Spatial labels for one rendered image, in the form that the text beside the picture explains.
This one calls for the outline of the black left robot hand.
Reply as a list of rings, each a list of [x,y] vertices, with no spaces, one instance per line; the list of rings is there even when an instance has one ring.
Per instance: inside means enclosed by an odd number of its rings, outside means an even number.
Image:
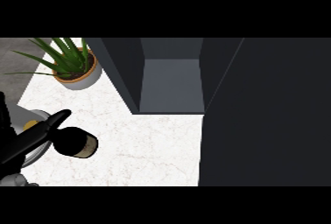
[[[51,138],[70,110],[57,111],[26,131],[16,134],[10,123],[5,95],[0,91],[0,179],[20,172],[26,154]]]

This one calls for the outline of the dark wine bottle, beige label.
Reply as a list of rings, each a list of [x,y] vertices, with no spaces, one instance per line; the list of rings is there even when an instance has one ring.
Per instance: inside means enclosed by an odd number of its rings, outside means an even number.
[[[99,148],[97,138],[76,127],[56,129],[51,142],[56,152],[72,158],[90,158]]]

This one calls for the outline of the dark grey open cabinet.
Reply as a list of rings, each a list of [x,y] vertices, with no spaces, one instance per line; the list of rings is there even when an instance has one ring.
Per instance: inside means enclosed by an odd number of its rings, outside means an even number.
[[[88,38],[107,79],[134,115],[200,115],[240,38]]]

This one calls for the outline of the dark grey cabinet door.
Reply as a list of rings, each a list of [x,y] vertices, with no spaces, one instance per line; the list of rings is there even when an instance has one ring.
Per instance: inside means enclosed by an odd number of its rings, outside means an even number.
[[[199,186],[331,186],[331,38],[242,41],[202,118]]]

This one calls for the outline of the yellow item on plate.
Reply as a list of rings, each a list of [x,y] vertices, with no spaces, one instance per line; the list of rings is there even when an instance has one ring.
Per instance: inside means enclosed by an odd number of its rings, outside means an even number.
[[[31,120],[25,123],[23,125],[23,131],[28,130],[33,125],[38,124],[38,121],[36,120]]]

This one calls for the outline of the grey round plate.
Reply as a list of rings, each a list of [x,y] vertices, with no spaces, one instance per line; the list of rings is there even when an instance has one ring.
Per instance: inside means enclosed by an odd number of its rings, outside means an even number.
[[[31,121],[44,121],[50,114],[38,109],[28,110],[22,108],[19,105],[8,102],[5,104],[8,115],[10,115],[10,123],[14,129],[14,133],[20,134],[23,132],[23,127],[28,122]],[[28,167],[44,155],[47,149],[51,145],[51,142],[44,142],[26,155],[25,155],[25,162],[22,167]]]

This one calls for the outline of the green plant in white pot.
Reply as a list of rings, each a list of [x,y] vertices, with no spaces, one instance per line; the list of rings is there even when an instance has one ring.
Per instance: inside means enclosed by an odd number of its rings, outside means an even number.
[[[66,89],[82,90],[97,82],[101,74],[97,57],[84,39],[81,39],[81,47],[76,47],[70,38],[51,38],[51,40],[59,51],[41,38],[33,38],[31,42],[45,52],[53,62],[23,52],[14,51],[14,53],[36,61],[51,70],[50,73],[41,73],[41,75],[51,76]]]

